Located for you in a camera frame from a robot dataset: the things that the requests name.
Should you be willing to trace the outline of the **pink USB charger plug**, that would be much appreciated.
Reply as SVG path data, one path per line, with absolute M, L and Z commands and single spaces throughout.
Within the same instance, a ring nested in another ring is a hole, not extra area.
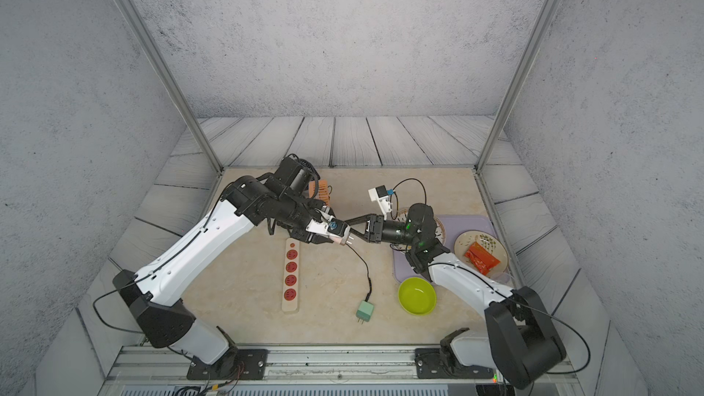
M 353 228 L 348 223 L 337 218 L 327 224 L 327 235 L 330 240 L 342 246 L 348 244 Z

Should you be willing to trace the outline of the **white red power strip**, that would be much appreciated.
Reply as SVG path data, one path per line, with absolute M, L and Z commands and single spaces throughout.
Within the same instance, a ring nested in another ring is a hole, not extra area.
M 288 238 L 285 243 L 282 280 L 282 311 L 284 313 L 295 313 L 299 309 L 300 267 L 300 242 L 296 239 Z

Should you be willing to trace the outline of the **green USB charger plug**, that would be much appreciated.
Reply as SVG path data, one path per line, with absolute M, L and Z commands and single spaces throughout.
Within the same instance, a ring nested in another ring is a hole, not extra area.
M 366 300 L 360 302 L 356 311 L 356 317 L 361 324 L 370 322 L 374 312 L 374 305 Z

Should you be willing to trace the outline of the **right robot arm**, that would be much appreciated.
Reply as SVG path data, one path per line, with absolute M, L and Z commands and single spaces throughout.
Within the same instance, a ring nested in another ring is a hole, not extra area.
M 403 222 L 366 214 L 346 221 L 344 229 L 345 238 L 401 247 L 416 274 L 483 315 L 485 335 L 473 341 L 458 334 L 449 342 L 453 359 L 461 365 L 495 368 L 518 389 L 558 374 L 555 367 L 568 355 L 557 331 L 561 319 L 548 313 L 533 289 L 495 282 L 445 247 L 436 236 L 432 207 L 416 203 Z

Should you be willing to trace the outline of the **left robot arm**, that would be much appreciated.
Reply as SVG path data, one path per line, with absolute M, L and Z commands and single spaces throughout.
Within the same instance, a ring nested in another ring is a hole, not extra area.
M 225 249 L 261 222 L 289 227 L 295 238 L 346 244 L 348 225 L 326 204 L 305 198 L 267 173 L 243 176 L 225 187 L 213 209 L 157 260 L 115 277 L 119 294 L 137 323 L 137 332 L 154 348 L 180 350 L 212 366 L 234 346 L 222 331 L 198 320 L 183 293 Z

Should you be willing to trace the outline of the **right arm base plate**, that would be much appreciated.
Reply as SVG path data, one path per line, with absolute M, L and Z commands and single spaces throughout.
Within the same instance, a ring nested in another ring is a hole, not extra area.
M 416 348 L 414 350 L 416 376 L 421 380 L 490 380 L 495 378 L 493 368 L 464 366 L 451 351 L 443 348 Z

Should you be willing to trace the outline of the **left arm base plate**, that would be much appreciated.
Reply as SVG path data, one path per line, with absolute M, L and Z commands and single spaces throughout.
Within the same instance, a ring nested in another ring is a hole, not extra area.
M 231 348 L 213 365 L 194 357 L 186 374 L 188 381 L 261 381 L 264 379 L 269 350 Z

